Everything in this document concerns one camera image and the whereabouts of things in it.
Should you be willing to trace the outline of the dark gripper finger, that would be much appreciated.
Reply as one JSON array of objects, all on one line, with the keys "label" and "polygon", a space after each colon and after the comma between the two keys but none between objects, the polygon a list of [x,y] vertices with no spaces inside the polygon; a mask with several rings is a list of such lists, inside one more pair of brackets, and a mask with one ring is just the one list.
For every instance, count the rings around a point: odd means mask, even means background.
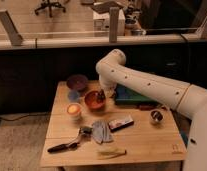
[{"label": "dark gripper finger", "polygon": [[101,90],[98,92],[98,99],[99,99],[99,101],[103,101],[103,100],[106,99],[106,97],[105,97],[105,93],[104,93],[104,90],[103,90],[103,89],[101,89]]}]

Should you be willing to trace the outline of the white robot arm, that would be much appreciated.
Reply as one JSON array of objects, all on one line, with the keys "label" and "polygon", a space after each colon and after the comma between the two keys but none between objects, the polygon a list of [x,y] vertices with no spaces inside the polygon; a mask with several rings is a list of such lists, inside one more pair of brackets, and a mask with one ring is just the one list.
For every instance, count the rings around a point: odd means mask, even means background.
[{"label": "white robot arm", "polygon": [[110,51],[96,64],[104,90],[117,84],[176,110],[192,120],[183,171],[207,171],[207,89],[187,82],[125,67],[126,56]]}]

